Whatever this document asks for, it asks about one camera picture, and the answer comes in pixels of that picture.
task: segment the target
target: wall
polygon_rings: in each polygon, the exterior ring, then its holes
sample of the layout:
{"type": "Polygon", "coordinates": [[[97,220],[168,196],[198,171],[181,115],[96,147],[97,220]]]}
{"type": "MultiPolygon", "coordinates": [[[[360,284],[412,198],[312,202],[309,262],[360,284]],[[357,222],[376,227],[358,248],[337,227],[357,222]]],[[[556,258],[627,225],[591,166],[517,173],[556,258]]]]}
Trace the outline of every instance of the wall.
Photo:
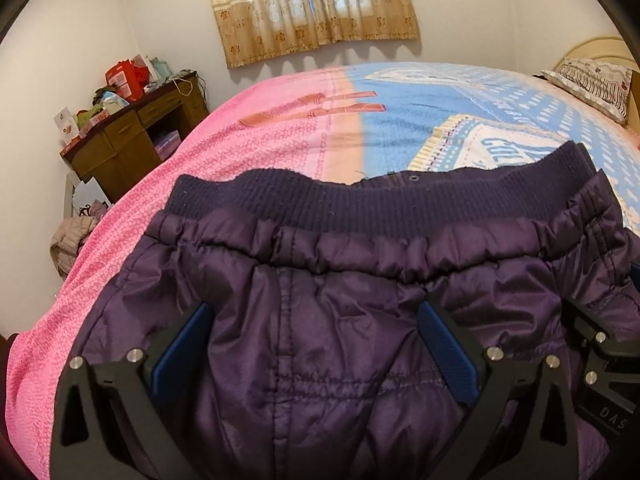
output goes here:
{"type": "Polygon", "coordinates": [[[597,0],[513,0],[513,5],[519,72],[553,68],[576,44],[618,34],[597,0]]]}
{"type": "Polygon", "coordinates": [[[33,326],[62,284],[49,241],[62,221],[69,170],[53,117],[65,106],[89,107],[106,70],[135,52],[122,0],[31,0],[0,44],[4,335],[33,326]]]}
{"type": "Polygon", "coordinates": [[[412,0],[420,41],[353,42],[229,71],[210,0],[126,0],[143,54],[194,68],[215,108],[254,82],[324,66],[383,60],[437,60],[515,69],[509,0],[412,0]]]}

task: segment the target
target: wooden desk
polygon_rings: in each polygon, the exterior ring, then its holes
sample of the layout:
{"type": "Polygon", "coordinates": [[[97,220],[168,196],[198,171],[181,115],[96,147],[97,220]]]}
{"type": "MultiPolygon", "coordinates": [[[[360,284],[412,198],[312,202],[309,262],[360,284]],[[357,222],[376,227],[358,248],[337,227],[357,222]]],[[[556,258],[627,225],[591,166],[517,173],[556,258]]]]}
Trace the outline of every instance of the wooden desk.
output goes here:
{"type": "Polygon", "coordinates": [[[116,202],[160,165],[152,142],[156,135],[178,130],[184,140],[209,114],[196,76],[178,81],[180,91],[168,83],[106,118],[62,157],[82,181],[95,177],[116,202]]]}

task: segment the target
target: floral curtain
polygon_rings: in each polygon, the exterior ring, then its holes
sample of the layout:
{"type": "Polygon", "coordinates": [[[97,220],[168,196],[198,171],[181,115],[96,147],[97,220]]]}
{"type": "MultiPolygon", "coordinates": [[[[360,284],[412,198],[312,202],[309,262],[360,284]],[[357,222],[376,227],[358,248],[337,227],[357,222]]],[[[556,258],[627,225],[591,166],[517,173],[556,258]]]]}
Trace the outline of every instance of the floral curtain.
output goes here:
{"type": "Polygon", "coordinates": [[[212,0],[234,68],[353,40],[413,40],[411,0],[212,0]]]}

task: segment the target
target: silver screw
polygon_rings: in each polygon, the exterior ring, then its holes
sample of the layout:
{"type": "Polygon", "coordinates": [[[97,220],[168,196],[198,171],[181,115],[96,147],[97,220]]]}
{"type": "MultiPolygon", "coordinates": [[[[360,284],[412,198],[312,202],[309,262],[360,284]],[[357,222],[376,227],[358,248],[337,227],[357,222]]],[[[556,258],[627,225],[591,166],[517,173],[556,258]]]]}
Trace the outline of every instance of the silver screw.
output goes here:
{"type": "Polygon", "coordinates": [[[138,361],[142,361],[144,356],[145,353],[140,348],[134,348],[133,350],[129,350],[129,353],[127,353],[127,361],[130,363],[137,363],[138,361]]]}
{"type": "Polygon", "coordinates": [[[71,361],[69,361],[69,368],[71,368],[72,370],[79,370],[80,368],[82,368],[83,364],[84,359],[82,359],[80,356],[74,357],[73,359],[71,359],[71,361]]]}
{"type": "Polygon", "coordinates": [[[589,386],[591,386],[592,384],[595,384],[597,380],[598,380],[598,374],[596,372],[587,372],[587,374],[584,376],[584,382],[587,383],[589,386]]]}
{"type": "Polygon", "coordinates": [[[549,354],[545,359],[549,368],[558,368],[560,366],[560,358],[557,355],[549,354]]]}
{"type": "Polygon", "coordinates": [[[489,348],[486,349],[486,356],[491,359],[491,361],[501,361],[504,359],[504,352],[502,348],[498,346],[489,346],[489,348]]]}

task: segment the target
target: bed sheet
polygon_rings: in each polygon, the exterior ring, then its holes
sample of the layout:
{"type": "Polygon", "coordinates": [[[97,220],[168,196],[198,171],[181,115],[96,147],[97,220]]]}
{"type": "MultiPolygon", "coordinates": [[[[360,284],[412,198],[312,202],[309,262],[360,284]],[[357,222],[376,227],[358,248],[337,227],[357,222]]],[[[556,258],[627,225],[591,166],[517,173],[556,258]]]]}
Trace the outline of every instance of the bed sheet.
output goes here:
{"type": "Polygon", "coordinates": [[[586,145],[609,176],[626,224],[640,232],[637,139],[542,80],[473,66],[384,63],[249,88],[213,112],[113,207],[56,304],[14,342],[6,403],[12,444],[38,478],[49,478],[54,396],[71,344],[179,175],[228,180],[251,168],[288,168],[350,184],[407,168],[525,164],[567,139],[586,145]]]}

